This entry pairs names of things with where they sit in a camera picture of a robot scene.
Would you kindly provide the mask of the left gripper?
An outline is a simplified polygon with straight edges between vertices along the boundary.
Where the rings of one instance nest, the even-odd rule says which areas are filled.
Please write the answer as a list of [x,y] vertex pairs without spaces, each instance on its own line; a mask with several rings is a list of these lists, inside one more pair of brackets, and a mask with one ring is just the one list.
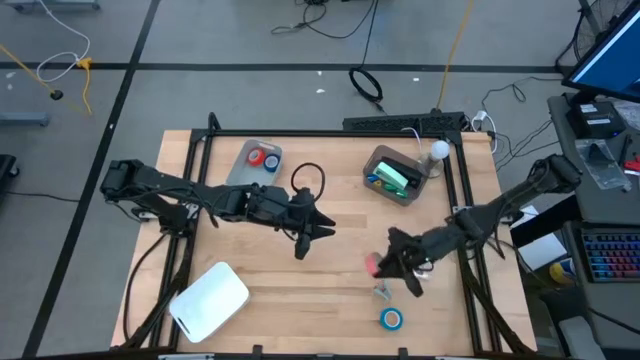
[[315,208],[315,200],[309,188],[294,190],[289,197],[284,188],[275,186],[254,186],[250,192],[246,220],[251,223],[271,226],[283,232],[296,233],[294,239],[294,257],[303,260],[311,247],[312,233],[314,239],[329,237],[336,222]]

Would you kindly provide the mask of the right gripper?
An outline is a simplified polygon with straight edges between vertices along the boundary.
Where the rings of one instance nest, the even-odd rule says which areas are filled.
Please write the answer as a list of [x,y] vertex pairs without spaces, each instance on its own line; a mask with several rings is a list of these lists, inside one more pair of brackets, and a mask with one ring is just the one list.
[[411,236],[396,227],[389,228],[390,245],[380,260],[381,263],[388,264],[380,267],[374,277],[399,278],[404,281],[412,295],[421,297],[424,291],[416,273],[423,264],[436,261],[436,248],[441,233],[440,227],[426,231],[420,236]]

